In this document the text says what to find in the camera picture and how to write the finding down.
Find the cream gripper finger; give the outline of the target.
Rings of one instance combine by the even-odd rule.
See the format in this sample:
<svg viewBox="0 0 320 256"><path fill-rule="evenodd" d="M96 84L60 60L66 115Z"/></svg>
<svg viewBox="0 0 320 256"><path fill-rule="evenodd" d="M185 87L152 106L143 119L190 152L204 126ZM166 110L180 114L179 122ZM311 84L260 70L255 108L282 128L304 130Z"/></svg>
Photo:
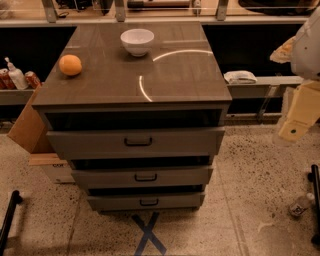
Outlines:
<svg viewBox="0 0 320 256"><path fill-rule="evenodd" d="M296 88L287 87L283 95L282 116L277 135L296 142L320 118L320 82L304 81Z"/></svg>

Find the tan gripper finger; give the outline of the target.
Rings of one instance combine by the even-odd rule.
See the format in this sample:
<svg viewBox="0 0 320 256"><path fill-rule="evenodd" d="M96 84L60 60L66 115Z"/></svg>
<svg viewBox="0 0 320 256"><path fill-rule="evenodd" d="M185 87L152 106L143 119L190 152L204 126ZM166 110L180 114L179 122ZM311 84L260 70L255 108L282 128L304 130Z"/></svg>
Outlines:
<svg viewBox="0 0 320 256"><path fill-rule="evenodd" d="M272 52L270 60L280 64L290 62L294 41L295 36L286 40L281 46Z"/></svg>

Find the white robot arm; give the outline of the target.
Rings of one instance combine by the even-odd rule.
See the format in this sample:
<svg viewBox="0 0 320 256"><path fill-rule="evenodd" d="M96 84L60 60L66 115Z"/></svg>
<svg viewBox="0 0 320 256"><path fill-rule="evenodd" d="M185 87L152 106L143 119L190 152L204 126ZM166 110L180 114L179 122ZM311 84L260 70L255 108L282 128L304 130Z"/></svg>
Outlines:
<svg viewBox="0 0 320 256"><path fill-rule="evenodd" d="M302 138L320 118L320 7L295 36L271 55L277 63L289 62L292 72L303 78L295 89L287 88L273 141L288 145Z"/></svg>

